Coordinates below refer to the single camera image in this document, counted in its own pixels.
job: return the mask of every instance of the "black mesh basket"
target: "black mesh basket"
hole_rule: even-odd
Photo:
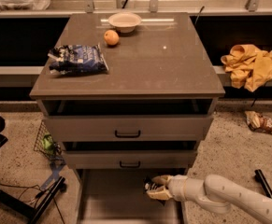
[[[46,138],[49,138],[52,142],[50,149],[45,148],[44,139]],[[61,156],[60,145],[52,140],[50,133],[43,122],[41,122],[38,134],[36,136],[34,151],[42,153],[50,161],[60,161],[64,163],[64,159]]]

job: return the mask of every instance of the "speckled floor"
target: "speckled floor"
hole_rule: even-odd
[[[246,124],[245,110],[254,110],[272,118],[272,101],[219,101],[214,121],[207,138],[199,147],[196,162],[188,176],[204,179],[209,174],[222,175],[245,188],[263,192],[254,180],[254,171],[261,169],[272,188],[272,134],[253,133]],[[47,183],[52,172],[49,160],[34,151],[42,114],[36,103],[0,103],[0,116],[6,121],[2,134],[8,141],[0,148],[0,183],[15,186],[33,186]],[[59,175],[66,181],[67,190],[59,192],[55,201],[64,223],[74,223],[75,203],[79,182],[66,166]],[[19,198],[24,189],[1,187]],[[28,189],[21,196],[30,201],[37,191]],[[215,215],[202,210],[195,203],[185,204],[189,224],[259,223],[233,206],[230,213]],[[0,224],[26,223],[27,219],[0,204]],[[37,223],[62,223],[56,205],[52,202]]]

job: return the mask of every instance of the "yellow cloth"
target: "yellow cloth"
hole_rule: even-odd
[[[221,57],[224,71],[231,72],[232,86],[254,92],[272,79],[272,51],[252,44],[235,45],[230,54]]]

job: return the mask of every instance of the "orange fruit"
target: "orange fruit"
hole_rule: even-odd
[[[104,34],[104,39],[110,46],[115,46],[119,42],[119,36],[113,30],[107,30]]]

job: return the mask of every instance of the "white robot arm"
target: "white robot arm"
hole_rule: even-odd
[[[227,213],[233,204],[262,223],[272,223],[272,199],[219,175],[208,175],[205,180],[161,175],[154,177],[145,189],[152,199],[192,201],[218,214]]]

